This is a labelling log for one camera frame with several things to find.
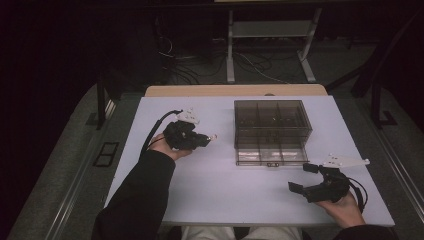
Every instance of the dark background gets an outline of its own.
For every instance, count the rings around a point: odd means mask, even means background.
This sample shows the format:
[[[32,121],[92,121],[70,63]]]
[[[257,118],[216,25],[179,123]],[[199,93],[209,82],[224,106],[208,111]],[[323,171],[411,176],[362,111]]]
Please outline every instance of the dark background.
[[[417,10],[418,3],[324,8],[316,38],[390,36]],[[119,99],[124,91],[166,84],[167,73],[157,53],[160,41],[154,14],[87,11],[76,0],[5,0],[0,14],[0,239],[5,239],[87,90],[101,78],[109,95]],[[279,16],[269,11],[262,14],[255,16]],[[176,44],[205,56],[212,37],[226,36],[223,11],[164,16],[159,23],[163,32]],[[240,15],[250,16],[248,12]],[[378,75],[421,129],[423,20],[421,12]],[[187,39],[188,33],[196,44]]]

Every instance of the desk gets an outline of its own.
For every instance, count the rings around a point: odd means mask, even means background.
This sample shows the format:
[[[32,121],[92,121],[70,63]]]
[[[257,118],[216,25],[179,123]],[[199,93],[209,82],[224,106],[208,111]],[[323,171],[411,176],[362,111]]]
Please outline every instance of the desk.
[[[233,226],[322,226],[334,224],[327,214],[314,204],[308,204],[301,195],[288,190],[288,181],[305,186],[322,182],[319,174],[307,173],[297,167],[240,167],[235,164],[234,107],[235,99],[300,99],[303,101],[313,131],[306,144],[306,152],[312,163],[322,163],[329,154],[360,158],[337,105],[325,92],[311,89],[319,85],[269,85],[265,92],[284,93],[291,96],[260,96],[263,86],[230,86],[231,92],[241,94],[250,89],[251,96],[229,96],[227,86],[203,86],[211,88],[210,96],[190,96],[191,86],[153,87],[140,101],[125,149],[112,182],[106,204],[128,172],[136,164],[141,147],[157,119],[174,109],[193,107],[200,119],[195,131],[217,134],[218,139],[205,148],[198,148],[190,156],[176,162],[174,177],[169,189],[169,204],[164,224],[177,225],[233,225]],[[161,88],[163,97],[158,97]],[[178,91],[186,97],[175,96]],[[168,117],[158,133],[174,121]],[[390,216],[366,167],[342,170],[347,176],[359,180],[369,193],[364,217],[370,224],[392,226]]]

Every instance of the table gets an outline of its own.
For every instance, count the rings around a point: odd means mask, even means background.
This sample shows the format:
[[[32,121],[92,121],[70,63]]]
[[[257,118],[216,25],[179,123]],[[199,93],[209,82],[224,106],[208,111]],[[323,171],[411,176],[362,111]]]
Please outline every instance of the table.
[[[329,153],[360,158],[334,99],[326,96],[325,91],[319,90],[323,89],[322,86],[232,85],[197,88],[202,88],[202,91],[210,88],[210,96],[196,96],[199,91],[192,86],[156,86],[148,89],[146,97],[140,101],[106,204],[136,164],[142,144],[156,120],[170,110],[193,107],[200,118],[200,124],[195,131],[207,135],[217,134],[218,139],[176,162],[164,224],[232,226],[334,224],[321,208],[315,204],[308,204],[301,195],[288,190],[288,181],[304,186],[319,184],[322,182],[320,174],[304,172],[300,166],[279,168],[236,166],[233,147],[235,99],[296,99],[303,101],[313,128],[305,147],[311,163],[322,163]],[[159,96],[161,90],[163,90],[162,97]],[[241,95],[242,90],[250,96],[231,96],[233,93]],[[261,96],[263,92],[290,93],[281,96]],[[172,117],[165,119],[158,133],[170,121],[174,119]],[[394,225],[366,167],[346,168],[342,171],[347,176],[359,180],[369,193],[369,202],[364,212],[366,221],[369,224]]]

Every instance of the black sleeve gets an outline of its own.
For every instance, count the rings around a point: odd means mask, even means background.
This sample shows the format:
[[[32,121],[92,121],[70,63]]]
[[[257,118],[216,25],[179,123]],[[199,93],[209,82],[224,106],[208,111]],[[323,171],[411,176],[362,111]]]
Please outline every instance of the black sleeve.
[[[155,239],[168,204],[175,162],[148,150],[98,215],[92,239]]]
[[[387,227],[361,225],[345,228],[334,240],[397,240],[396,234]]]

